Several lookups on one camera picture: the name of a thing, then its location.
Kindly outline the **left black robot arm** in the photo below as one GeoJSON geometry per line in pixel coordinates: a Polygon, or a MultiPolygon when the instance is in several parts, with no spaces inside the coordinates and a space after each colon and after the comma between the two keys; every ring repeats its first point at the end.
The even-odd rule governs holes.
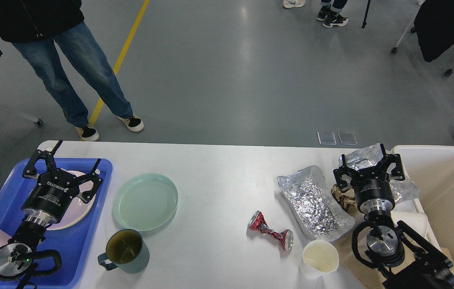
{"type": "Polygon", "coordinates": [[[37,247],[45,240],[46,229],[60,223],[74,199],[89,203],[103,183],[96,172],[101,159],[81,176],[58,168],[54,155],[62,143],[59,140],[50,151],[33,152],[22,176],[35,179],[36,186],[21,207],[24,218],[16,232],[0,246],[0,280],[18,281],[18,289],[29,285],[32,277],[52,275],[61,269],[57,250],[39,251],[37,247]]]}

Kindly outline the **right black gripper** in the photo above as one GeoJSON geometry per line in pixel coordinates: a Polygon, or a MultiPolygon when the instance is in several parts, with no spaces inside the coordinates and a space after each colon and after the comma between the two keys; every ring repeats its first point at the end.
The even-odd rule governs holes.
{"type": "Polygon", "coordinates": [[[341,155],[341,165],[333,170],[337,187],[341,192],[354,189],[357,209],[361,213],[375,210],[392,211],[395,201],[392,194],[390,180],[404,181],[405,174],[401,156],[387,153],[384,145],[380,144],[382,158],[373,168],[373,179],[366,176],[357,176],[357,171],[347,165],[346,156],[341,155]]]}

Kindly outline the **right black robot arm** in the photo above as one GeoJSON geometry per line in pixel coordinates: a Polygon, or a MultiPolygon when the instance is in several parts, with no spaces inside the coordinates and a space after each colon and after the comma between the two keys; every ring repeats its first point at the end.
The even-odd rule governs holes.
{"type": "Polygon", "coordinates": [[[352,168],[341,155],[340,166],[333,171],[342,192],[354,190],[357,210],[363,214],[352,234],[355,258],[377,269],[387,289],[454,288],[450,259],[404,221],[392,220],[395,199],[390,180],[405,180],[401,156],[387,153],[383,144],[376,151],[373,166],[352,168]]]}

